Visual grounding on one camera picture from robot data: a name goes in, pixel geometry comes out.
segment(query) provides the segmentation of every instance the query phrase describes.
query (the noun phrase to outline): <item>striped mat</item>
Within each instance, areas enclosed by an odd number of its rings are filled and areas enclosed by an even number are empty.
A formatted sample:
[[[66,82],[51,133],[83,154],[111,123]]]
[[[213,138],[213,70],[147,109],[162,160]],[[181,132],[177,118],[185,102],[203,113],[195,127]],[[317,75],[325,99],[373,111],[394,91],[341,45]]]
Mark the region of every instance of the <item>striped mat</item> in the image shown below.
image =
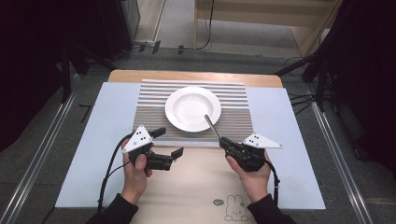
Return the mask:
[[[141,124],[148,131],[165,127],[166,134],[156,138],[156,145],[218,146],[219,141],[210,128],[198,133],[184,132],[173,126],[165,115],[168,97],[189,86],[205,88],[219,98],[221,115],[215,128],[220,136],[241,142],[253,133],[246,89],[243,83],[236,82],[144,79],[137,100],[134,128]]]

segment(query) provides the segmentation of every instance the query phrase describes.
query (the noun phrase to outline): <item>black sleeve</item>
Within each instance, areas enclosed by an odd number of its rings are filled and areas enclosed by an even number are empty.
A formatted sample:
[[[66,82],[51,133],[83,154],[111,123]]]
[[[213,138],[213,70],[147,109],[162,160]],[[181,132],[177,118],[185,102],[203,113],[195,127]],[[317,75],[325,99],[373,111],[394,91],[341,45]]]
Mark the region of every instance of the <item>black sleeve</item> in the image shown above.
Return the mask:
[[[276,206],[271,194],[263,197],[255,203],[251,203],[247,209],[251,212],[258,224],[289,224],[296,222],[283,214]]]
[[[102,213],[93,215],[87,224],[128,224],[137,212],[138,207],[128,203],[117,194],[113,202]]]

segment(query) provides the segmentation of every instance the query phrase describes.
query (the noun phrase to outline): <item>metal stick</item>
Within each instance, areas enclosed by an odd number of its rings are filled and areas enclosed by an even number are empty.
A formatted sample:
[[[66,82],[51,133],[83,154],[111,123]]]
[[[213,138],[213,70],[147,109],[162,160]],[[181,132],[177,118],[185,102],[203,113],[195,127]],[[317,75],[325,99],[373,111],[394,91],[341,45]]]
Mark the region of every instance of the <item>metal stick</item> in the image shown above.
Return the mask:
[[[220,135],[218,134],[218,132],[215,129],[215,126],[213,126],[212,121],[210,120],[208,115],[204,115],[207,124],[209,124],[210,128],[212,129],[212,131],[215,133],[215,135],[218,137],[218,139],[220,139]]]

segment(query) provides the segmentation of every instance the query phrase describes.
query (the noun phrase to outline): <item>hand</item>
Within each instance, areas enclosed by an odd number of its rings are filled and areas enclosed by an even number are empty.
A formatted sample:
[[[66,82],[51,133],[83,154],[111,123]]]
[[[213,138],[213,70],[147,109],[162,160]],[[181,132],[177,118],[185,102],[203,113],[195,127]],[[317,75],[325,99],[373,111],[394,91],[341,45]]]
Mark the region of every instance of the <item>hand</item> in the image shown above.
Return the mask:
[[[121,147],[124,148],[128,143],[129,139],[125,140]],[[128,153],[122,153],[123,164],[129,161]],[[137,205],[140,197],[146,190],[147,178],[152,175],[152,170],[147,170],[145,172],[145,167],[147,164],[146,155],[140,154],[134,165],[129,162],[123,167],[124,170],[124,186],[122,189],[121,196],[129,203]]]
[[[267,161],[271,162],[266,151],[264,151],[264,156]],[[271,174],[271,168],[268,164],[265,163],[257,172],[245,172],[233,157],[227,156],[226,160],[231,168],[239,175],[242,186],[252,203],[268,195],[268,179]]]

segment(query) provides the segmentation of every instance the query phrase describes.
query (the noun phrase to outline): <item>white controller part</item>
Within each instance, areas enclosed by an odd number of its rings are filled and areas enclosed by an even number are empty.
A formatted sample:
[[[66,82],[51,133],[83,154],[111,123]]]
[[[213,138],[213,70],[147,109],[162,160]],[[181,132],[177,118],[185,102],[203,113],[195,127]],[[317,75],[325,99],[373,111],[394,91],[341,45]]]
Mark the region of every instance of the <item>white controller part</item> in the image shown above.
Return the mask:
[[[146,130],[145,126],[140,125],[132,135],[131,139],[129,139],[128,144],[122,149],[122,152],[130,152],[151,142],[152,137],[149,135],[149,132]]]
[[[243,144],[255,148],[283,148],[282,144],[266,138],[259,133],[251,134],[247,139],[244,140]]]

